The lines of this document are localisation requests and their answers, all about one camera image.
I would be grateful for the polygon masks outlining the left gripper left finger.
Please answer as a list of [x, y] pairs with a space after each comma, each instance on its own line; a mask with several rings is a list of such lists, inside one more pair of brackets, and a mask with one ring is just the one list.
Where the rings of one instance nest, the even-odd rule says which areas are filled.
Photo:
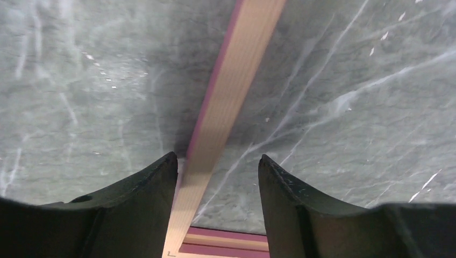
[[1, 257], [161, 257], [177, 183], [169, 152], [71, 202], [1, 199]]

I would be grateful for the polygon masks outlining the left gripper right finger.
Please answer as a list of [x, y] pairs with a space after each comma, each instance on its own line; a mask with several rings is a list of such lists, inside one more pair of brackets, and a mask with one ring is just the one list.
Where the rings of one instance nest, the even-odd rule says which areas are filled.
[[267, 155], [258, 178], [271, 257], [455, 257], [453, 204], [366, 209], [308, 185]]

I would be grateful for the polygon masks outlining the wooden picture frame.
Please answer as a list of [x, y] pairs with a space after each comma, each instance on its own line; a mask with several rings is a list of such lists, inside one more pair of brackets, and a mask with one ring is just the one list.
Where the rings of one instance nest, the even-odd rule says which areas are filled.
[[236, 2], [179, 173], [163, 257], [178, 256], [284, 4]]

